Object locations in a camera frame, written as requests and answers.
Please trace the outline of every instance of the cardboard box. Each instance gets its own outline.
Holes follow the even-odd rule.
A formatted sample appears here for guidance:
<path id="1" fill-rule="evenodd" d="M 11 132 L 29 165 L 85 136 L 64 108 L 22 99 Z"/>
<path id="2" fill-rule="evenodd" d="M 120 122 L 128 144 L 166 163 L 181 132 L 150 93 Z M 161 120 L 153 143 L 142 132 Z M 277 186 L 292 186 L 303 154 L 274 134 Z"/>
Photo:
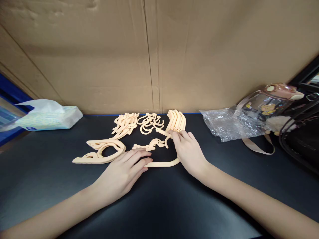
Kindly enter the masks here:
<path id="1" fill-rule="evenodd" d="M 288 82 L 319 51 L 316 0 L 5 0 L 0 71 L 84 114 L 183 112 Z"/>

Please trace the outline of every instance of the tissue box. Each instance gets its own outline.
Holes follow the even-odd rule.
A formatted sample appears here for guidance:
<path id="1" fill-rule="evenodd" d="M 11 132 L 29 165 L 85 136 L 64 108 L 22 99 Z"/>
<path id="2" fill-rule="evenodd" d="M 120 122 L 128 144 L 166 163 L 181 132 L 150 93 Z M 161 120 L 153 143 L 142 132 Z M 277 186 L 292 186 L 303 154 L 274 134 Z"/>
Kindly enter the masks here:
<path id="1" fill-rule="evenodd" d="M 41 107 L 37 107 L 34 101 L 41 101 Z M 28 131 L 53 130 L 53 129 L 70 129 L 78 122 L 83 114 L 76 106 L 61 106 L 55 102 L 55 107 L 52 106 L 49 100 L 34 100 L 24 103 L 23 105 L 31 105 L 35 108 L 27 115 L 16 121 L 16 125 Z"/>

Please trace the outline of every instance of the table surface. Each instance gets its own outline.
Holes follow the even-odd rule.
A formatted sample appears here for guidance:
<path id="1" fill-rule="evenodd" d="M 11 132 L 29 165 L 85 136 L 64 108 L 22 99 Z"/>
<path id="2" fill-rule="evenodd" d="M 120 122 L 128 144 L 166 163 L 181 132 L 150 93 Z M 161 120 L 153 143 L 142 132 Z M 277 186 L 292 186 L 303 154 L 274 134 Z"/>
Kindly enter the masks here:
<path id="1" fill-rule="evenodd" d="M 207 160 L 226 173 L 256 187 L 319 222 L 319 180 L 302 169 L 275 140 L 273 156 L 250 151 L 241 140 L 221 143 L 202 115 L 188 114 Z M 32 132 L 0 154 L 0 230 L 48 209 L 93 183 L 108 164 L 73 164 L 75 157 L 94 151 L 87 140 L 111 137 L 116 116 L 86 116 L 72 129 Z M 162 115 L 168 123 L 168 117 Z M 139 128 L 121 139 L 127 149 L 165 137 Z M 266 147 L 262 137 L 253 139 Z M 152 151 L 154 161 L 176 158 L 169 149 Z M 113 154 L 108 148 L 104 156 Z M 205 187 L 182 164 L 150 168 L 132 190 L 96 212 L 60 238 L 254 238 L 267 235 L 231 201 Z"/>

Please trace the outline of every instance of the pink strap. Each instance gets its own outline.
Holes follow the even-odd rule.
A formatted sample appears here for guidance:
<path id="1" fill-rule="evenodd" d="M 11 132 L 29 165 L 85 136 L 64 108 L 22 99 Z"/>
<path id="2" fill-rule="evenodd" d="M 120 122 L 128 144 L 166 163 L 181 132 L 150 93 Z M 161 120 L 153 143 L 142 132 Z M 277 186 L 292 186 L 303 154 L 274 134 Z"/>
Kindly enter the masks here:
<path id="1" fill-rule="evenodd" d="M 233 115 L 233 118 L 235 120 L 235 122 L 237 122 L 238 124 L 240 124 L 240 122 L 237 119 L 237 116 L 240 115 L 241 113 L 241 109 L 244 106 L 245 103 L 247 103 L 256 93 L 260 92 L 260 90 L 255 91 L 254 93 L 246 96 L 245 98 L 243 98 L 237 105 L 235 113 Z M 274 145 L 272 144 L 271 138 L 268 134 L 264 134 L 266 140 L 273 146 L 273 152 L 272 153 L 266 153 L 265 151 L 263 151 L 262 149 L 260 149 L 254 142 L 252 142 L 249 138 L 246 137 L 246 135 L 244 134 L 244 132 L 242 131 L 241 128 L 238 128 L 239 132 L 242 135 L 242 141 L 243 143 L 250 148 L 252 151 L 257 152 L 257 153 L 262 153 L 262 154 L 266 154 L 266 155 L 272 155 L 275 153 L 276 149 L 274 147 Z"/>

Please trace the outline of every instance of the clear plastic bag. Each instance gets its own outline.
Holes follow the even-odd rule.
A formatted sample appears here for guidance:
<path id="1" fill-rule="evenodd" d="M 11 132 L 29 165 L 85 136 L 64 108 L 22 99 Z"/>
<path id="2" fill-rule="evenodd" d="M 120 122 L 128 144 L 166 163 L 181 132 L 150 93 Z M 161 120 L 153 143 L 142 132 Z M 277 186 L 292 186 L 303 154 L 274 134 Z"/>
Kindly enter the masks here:
<path id="1" fill-rule="evenodd" d="M 265 122 L 248 116 L 243 111 L 233 118 L 236 105 L 220 110 L 200 111 L 204 122 L 214 136 L 220 137 L 222 142 L 227 142 L 242 137 L 251 138 L 264 134 L 262 127 Z"/>

